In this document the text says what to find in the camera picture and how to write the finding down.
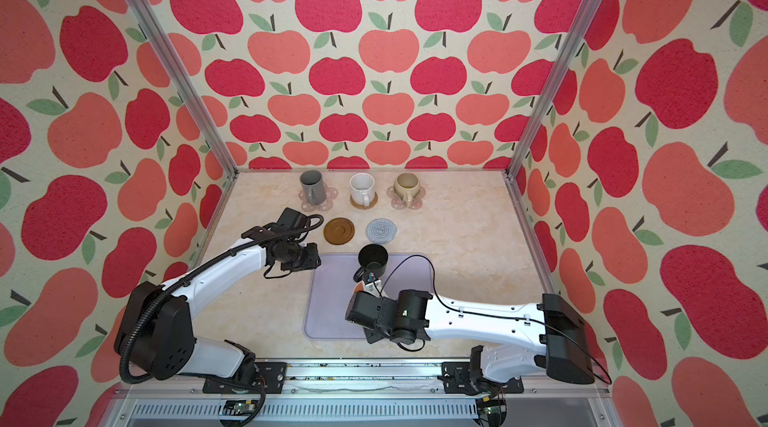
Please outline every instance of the black mug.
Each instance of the black mug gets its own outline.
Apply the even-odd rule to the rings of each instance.
[[[357,261],[360,263],[360,268],[352,276],[355,282],[360,280],[369,279],[369,274],[373,274],[375,279],[380,279],[384,275],[386,270],[386,262],[389,259],[389,254],[383,246],[378,243],[370,243],[360,249],[360,253],[357,254]]]

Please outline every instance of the wall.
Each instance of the wall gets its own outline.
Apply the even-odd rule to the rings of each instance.
[[[768,422],[768,1],[618,1],[518,173],[529,221],[627,427]]]
[[[0,5],[0,425],[95,425],[127,296],[187,270],[224,179],[123,0]]]
[[[453,169],[506,167],[579,2],[152,0],[241,168]]]

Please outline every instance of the beige table surface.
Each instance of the beige table surface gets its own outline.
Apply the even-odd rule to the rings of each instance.
[[[424,253],[435,264],[438,293],[454,299],[485,303],[540,302],[543,288],[499,172],[417,172],[426,189],[417,211],[396,211],[386,189],[400,172],[371,172],[379,202],[367,211],[350,204],[350,172],[324,172],[329,187],[339,189],[333,208],[321,213],[326,222],[346,217],[355,224],[355,237],[334,246],[313,230],[307,242],[317,242],[320,253],[358,252],[369,243],[370,221],[385,217],[397,225],[390,253]],[[227,202],[204,259],[227,249],[254,225],[277,221],[283,209],[301,209],[300,172],[242,173]],[[197,336],[230,339],[260,358],[302,357],[447,357],[469,355],[469,339],[427,342],[418,354],[400,350],[385,340],[318,341],[303,331],[309,301],[311,272],[267,280],[251,274],[216,299],[194,320]]]

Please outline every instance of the apple stem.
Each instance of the apple stem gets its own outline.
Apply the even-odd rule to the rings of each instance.
[[[645,223],[645,216],[640,217],[640,220],[638,221],[638,223],[636,223],[634,227],[632,227],[632,232],[638,230],[640,226],[643,225],[644,223]]]
[[[728,19],[728,16],[730,16],[731,13],[733,13],[733,11],[736,10],[739,4],[741,4],[741,0],[735,1],[734,4],[728,10],[725,11],[725,13],[723,14],[723,17],[717,19],[717,22],[715,23],[715,25],[712,26],[710,29],[716,29],[717,27],[722,26],[723,22],[725,22],[725,20]]]
[[[64,99],[61,95],[59,95],[58,91],[56,90],[56,86],[53,86],[53,95],[56,96],[58,101],[64,106],[65,109],[69,109],[69,106],[67,106],[67,103],[64,102]]]
[[[128,87],[128,83],[125,81],[124,78],[120,76],[120,72],[114,71],[114,74],[118,77],[118,80],[120,81],[120,84],[122,84],[125,87]]]
[[[634,126],[640,127],[641,125],[643,125],[648,120],[648,117],[650,117],[651,114],[653,114],[653,112],[648,112],[648,114],[646,114],[645,117],[641,118],[640,121]]]
[[[665,316],[674,316],[676,313],[681,313],[683,310],[680,307],[677,307],[676,309],[669,309],[669,310],[661,310],[660,311]]]
[[[616,59],[616,63],[614,64],[614,70],[616,70],[616,67],[619,67],[619,62],[621,61],[622,57],[624,57],[623,49],[621,49],[621,52],[619,53],[619,58]]]
[[[13,178],[16,180],[16,182],[21,182],[21,183],[24,183],[24,182],[29,182],[29,179],[27,179],[27,178],[24,178],[23,176],[21,176],[21,175],[19,175],[19,174],[16,174],[14,171],[12,171],[12,170],[11,170],[11,169],[9,169],[9,168],[5,168],[5,167],[3,167],[3,168],[0,168],[0,171],[3,171],[3,172],[5,172],[6,174],[8,174],[8,175],[10,175],[11,177],[13,177]]]
[[[728,152],[728,143],[727,142],[725,144],[723,144],[723,147],[721,147],[719,151],[717,151],[717,153],[712,158],[712,160],[706,163],[706,166],[707,167],[712,167],[713,165],[715,165],[715,162],[719,161],[720,158],[723,157],[723,155],[726,152]]]
[[[11,289],[11,299],[18,303],[23,303],[27,307],[32,305],[32,302],[26,300],[23,296],[18,295],[18,292],[16,292],[14,289]]]

